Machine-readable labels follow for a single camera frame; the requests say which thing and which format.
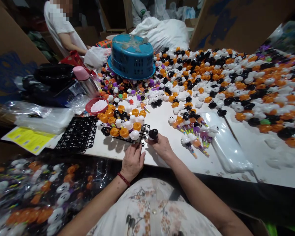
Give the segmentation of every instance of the red bag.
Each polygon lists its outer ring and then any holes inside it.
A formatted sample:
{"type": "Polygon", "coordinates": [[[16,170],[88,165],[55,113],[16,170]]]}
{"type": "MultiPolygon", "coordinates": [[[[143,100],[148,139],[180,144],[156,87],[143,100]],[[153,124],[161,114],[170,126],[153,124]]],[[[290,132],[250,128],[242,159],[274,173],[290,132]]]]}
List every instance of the red bag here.
{"type": "Polygon", "coordinates": [[[60,63],[65,63],[65,64],[69,64],[69,65],[72,65],[72,66],[82,66],[84,67],[84,69],[89,73],[89,74],[92,74],[94,75],[95,77],[97,76],[96,73],[90,69],[88,69],[84,63],[82,62],[82,59],[81,57],[79,56],[78,52],[76,50],[74,51],[71,51],[70,52],[70,56],[62,59],[60,61],[60,63]]]}

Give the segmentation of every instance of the blue plastic basket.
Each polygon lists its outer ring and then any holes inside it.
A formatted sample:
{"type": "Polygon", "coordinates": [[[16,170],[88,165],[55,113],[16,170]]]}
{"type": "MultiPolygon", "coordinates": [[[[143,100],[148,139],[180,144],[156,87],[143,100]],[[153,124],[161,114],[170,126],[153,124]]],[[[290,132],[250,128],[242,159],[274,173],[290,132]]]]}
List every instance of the blue plastic basket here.
{"type": "Polygon", "coordinates": [[[108,66],[117,75],[131,80],[148,79],[154,75],[153,47],[143,38],[120,34],[113,38],[108,66]]]}

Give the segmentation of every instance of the woman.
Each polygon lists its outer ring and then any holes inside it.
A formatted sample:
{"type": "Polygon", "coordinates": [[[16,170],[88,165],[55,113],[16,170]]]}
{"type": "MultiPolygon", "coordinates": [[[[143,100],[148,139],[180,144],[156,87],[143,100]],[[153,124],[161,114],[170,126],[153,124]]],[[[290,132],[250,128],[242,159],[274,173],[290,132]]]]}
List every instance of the woman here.
{"type": "Polygon", "coordinates": [[[83,43],[69,22],[72,11],[72,0],[50,0],[44,6],[44,17],[49,33],[64,57],[69,56],[73,50],[84,56],[91,48],[83,43]]]}
{"type": "Polygon", "coordinates": [[[168,138],[159,134],[157,141],[146,142],[173,170],[191,205],[182,196],[174,197],[173,187],[159,179],[141,179],[127,189],[127,183],[142,170],[145,157],[141,145],[132,145],[126,150],[120,175],[59,235],[252,236],[232,210],[175,155],[168,138]]]}

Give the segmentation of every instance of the floral dress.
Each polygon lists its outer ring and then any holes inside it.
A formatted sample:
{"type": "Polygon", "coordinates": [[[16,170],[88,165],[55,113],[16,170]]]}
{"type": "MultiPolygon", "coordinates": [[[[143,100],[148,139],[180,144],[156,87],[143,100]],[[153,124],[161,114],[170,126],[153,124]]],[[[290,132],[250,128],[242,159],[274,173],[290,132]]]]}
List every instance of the floral dress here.
{"type": "Polygon", "coordinates": [[[101,217],[92,235],[221,235],[204,215],[186,203],[168,183],[137,181],[101,217]]]}

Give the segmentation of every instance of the red plastic bowl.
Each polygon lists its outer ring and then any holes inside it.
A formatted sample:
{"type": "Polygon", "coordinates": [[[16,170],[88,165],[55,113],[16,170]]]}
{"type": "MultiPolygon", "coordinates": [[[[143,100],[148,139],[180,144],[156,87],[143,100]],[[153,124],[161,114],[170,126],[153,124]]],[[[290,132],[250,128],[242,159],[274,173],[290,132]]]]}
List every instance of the red plastic bowl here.
{"type": "Polygon", "coordinates": [[[108,108],[108,104],[109,104],[109,102],[108,102],[107,99],[105,99],[105,98],[94,98],[94,99],[90,100],[90,101],[86,104],[86,106],[85,106],[85,110],[86,110],[91,116],[96,116],[96,115],[98,115],[99,113],[104,113],[104,112],[107,110],[107,108],[108,108]],[[91,112],[91,108],[92,108],[92,106],[93,106],[97,101],[99,101],[99,100],[105,100],[105,101],[107,102],[107,106],[106,106],[103,110],[101,110],[101,111],[98,111],[98,112],[91,112]]]}

